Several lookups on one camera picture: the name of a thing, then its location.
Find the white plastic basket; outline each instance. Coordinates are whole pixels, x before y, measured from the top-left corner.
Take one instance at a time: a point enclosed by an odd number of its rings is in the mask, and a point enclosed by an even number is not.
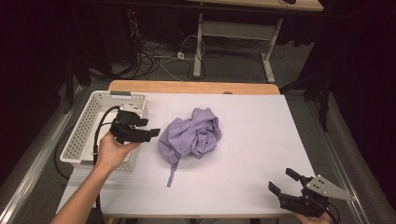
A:
[[[94,135],[101,118],[110,107],[126,104],[132,105],[133,112],[139,115],[140,118],[146,116],[146,95],[144,94],[136,94],[128,91],[94,91],[79,116],[76,127],[64,147],[60,160],[68,162],[77,168],[92,168]],[[111,122],[116,115],[117,110],[111,111],[107,114],[104,123]],[[101,128],[98,141],[100,141],[109,129],[110,124]],[[137,152],[138,148],[132,150],[119,166],[118,170],[132,171]]]

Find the desk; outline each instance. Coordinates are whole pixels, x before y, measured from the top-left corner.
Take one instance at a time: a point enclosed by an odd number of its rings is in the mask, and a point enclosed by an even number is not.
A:
[[[222,138],[202,159],[182,159],[171,188],[166,187],[170,165],[158,150],[158,138],[142,144],[134,170],[114,172],[105,183],[106,216],[289,216],[267,189],[268,181],[299,195],[302,187],[285,175],[286,168],[314,174],[287,102],[273,85],[117,80],[109,89],[146,93],[147,128],[164,130],[175,117],[187,119],[195,107],[210,107],[219,117]],[[60,207],[88,172],[74,170]]]
[[[318,0],[297,0],[296,4],[286,4],[282,0],[189,0],[197,3],[236,5],[243,7],[269,7],[280,10],[322,11],[323,6]],[[283,19],[275,25],[243,24],[223,21],[206,21],[201,13],[198,19],[197,50],[195,54],[193,75],[201,75],[202,37],[203,35],[238,37],[269,41],[268,48],[262,54],[262,64],[269,83],[275,83],[274,71],[269,62]]]

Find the white table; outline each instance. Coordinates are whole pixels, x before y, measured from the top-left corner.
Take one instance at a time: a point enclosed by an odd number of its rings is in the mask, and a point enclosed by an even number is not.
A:
[[[201,160],[179,163],[171,188],[170,165],[157,146],[144,143],[132,172],[114,172],[101,191],[102,210],[110,217],[282,217],[268,190],[300,195],[302,186],[285,174],[292,168],[314,175],[283,95],[146,93],[148,128],[187,119],[195,107],[211,108],[219,117],[222,138]],[[60,207],[88,175],[75,169]]]

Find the human hand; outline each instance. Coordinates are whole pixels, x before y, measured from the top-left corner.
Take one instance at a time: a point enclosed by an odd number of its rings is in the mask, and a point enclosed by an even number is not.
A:
[[[116,141],[111,132],[105,134],[100,140],[98,160],[95,168],[112,172],[119,167],[130,151],[137,148],[140,143],[121,144]]]
[[[298,213],[293,213],[303,224],[332,224],[332,218],[327,213],[323,213],[320,217],[305,217]]]

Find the purple cloth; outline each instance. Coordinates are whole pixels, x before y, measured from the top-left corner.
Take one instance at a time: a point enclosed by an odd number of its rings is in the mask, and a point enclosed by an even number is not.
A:
[[[163,157],[172,164],[168,187],[172,184],[180,159],[190,153],[193,153],[196,159],[201,159],[206,152],[216,148],[220,138],[219,119],[209,108],[205,110],[195,108],[191,119],[177,118],[172,121],[158,141]]]

